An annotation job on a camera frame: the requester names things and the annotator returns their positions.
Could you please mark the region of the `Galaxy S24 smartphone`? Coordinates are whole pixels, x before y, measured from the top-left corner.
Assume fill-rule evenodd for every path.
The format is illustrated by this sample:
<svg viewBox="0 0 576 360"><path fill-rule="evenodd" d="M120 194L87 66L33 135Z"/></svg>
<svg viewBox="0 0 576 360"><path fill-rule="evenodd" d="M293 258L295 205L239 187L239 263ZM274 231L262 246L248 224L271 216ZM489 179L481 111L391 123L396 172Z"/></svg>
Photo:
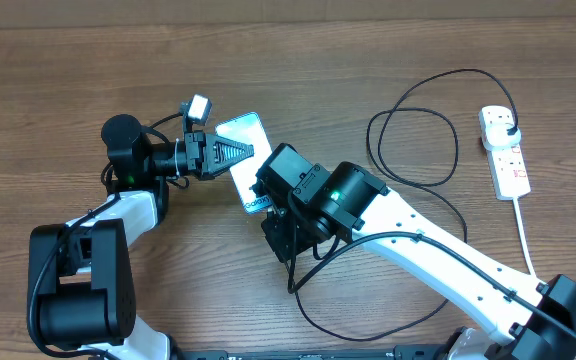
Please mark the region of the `Galaxy S24 smartphone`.
<svg viewBox="0 0 576 360"><path fill-rule="evenodd" d="M251 189L257 183L257 171L272 153L260 116L249 112L218 124L215 130L219 136L253 146L252 157L230 168L244 211L254 214L270 207L272 201L267 195L257 195Z"/></svg>

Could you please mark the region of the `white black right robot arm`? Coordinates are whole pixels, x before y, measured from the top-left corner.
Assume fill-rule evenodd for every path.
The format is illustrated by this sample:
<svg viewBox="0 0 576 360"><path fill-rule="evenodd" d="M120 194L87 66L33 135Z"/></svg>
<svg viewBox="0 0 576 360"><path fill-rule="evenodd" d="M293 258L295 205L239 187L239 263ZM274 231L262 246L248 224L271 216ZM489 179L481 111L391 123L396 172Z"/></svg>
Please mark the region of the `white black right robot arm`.
<svg viewBox="0 0 576 360"><path fill-rule="evenodd" d="M385 182L359 165L333 172L280 144L256 173L253 189L270 197L275 214L264 223L268 242L289 263L332 237L341 249L301 280L362 246L406 270L468 315L439 353L441 359L573 359L576 357L576 282L557 275L544 282L484 255L432 223Z"/></svg>

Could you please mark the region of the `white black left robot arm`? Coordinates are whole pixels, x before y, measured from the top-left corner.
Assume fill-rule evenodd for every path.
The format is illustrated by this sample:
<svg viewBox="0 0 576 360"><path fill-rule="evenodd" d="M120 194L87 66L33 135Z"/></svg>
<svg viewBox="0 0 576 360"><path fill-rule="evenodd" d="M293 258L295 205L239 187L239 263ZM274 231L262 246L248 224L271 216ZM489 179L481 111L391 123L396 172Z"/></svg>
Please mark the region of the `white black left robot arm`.
<svg viewBox="0 0 576 360"><path fill-rule="evenodd" d="M106 201L30 235L27 330L42 353L61 359L182 358L171 336L137 314L129 247L165 219L169 187L179 179L212 180L253 156L249 144L193 130L197 122L184 116L184 136L175 141L132 115L105 122Z"/></svg>

